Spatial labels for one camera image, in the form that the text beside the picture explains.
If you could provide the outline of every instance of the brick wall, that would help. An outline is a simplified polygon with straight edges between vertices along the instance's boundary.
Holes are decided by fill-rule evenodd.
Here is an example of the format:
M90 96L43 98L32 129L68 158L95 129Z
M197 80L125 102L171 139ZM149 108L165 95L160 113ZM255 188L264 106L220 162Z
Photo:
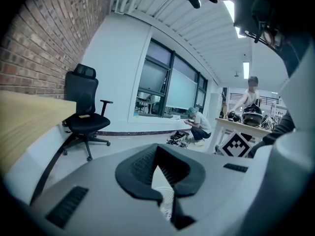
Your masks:
M0 89L64 97L110 0L26 0L0 44Z

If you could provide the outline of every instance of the white t-shirt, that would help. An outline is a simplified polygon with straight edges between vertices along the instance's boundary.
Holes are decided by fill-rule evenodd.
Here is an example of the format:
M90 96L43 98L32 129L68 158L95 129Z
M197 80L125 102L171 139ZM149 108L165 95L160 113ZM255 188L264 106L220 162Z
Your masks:
M247 100L244 103L244 107L250 106L252 103L256 103L256 100L259 99L258 90L255 90L255 92L251 92L246 89L244 95L247 95Z
M195 117L193 118L194 124L200 124L200 127L207 134L211 132L211 126L209 121L203 116L202 113L197 112Z

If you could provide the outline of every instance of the chair seat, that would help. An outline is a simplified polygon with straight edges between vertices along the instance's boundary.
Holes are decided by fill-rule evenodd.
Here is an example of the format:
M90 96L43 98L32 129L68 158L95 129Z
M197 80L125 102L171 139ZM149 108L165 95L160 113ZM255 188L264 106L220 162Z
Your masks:
M74 114L66 120L66 124L73 133L92 133L110 124L110 120L99 114L90 114L90 117L80 118Z

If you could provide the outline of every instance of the window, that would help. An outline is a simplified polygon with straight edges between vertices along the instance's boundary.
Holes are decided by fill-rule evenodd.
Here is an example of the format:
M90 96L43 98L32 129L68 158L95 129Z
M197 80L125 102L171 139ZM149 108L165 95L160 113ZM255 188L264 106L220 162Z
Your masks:
M195 106L202 112L207 80L190 64L151 40L139 82L134 112L145 116L188 118Z

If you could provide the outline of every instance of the railing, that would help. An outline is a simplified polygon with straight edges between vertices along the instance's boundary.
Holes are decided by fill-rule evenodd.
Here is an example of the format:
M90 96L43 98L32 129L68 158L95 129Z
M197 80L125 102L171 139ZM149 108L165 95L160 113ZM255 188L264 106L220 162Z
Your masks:
M242 98L241 93L230 93L230 100L240 100ZM270 98L270 97L265 97L265 96L260 96L261 99L261 104L264 105L272 105L272 103L279 104L279 99L276 98Z

